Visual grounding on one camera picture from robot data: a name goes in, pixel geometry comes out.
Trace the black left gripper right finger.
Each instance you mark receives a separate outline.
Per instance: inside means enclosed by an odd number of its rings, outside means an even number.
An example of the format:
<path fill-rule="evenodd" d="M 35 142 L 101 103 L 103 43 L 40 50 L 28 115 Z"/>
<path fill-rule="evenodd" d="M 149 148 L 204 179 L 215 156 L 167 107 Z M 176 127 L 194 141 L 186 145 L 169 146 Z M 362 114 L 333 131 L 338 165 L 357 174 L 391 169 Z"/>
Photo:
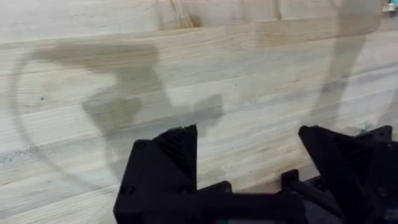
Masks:
<path fill-rule="evenodd" d="M 397 223 L 397 142 L 392 126 L 355 136 L 302 126 L 298 135 L 345 223 Z"/>

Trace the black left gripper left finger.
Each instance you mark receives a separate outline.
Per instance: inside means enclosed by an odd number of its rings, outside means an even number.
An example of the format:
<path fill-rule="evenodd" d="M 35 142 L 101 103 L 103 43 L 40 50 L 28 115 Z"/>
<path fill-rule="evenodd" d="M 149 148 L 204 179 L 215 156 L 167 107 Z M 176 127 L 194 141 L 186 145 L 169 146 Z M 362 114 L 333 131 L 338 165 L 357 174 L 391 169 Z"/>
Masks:
<path fill-rule="evenodd" d="M 197 138 L 193 124 L 134 142 L 113 208 L 117 223 L 188 222 L 188 215 L 148 206 L 159 194 L 197 191 Z"/>

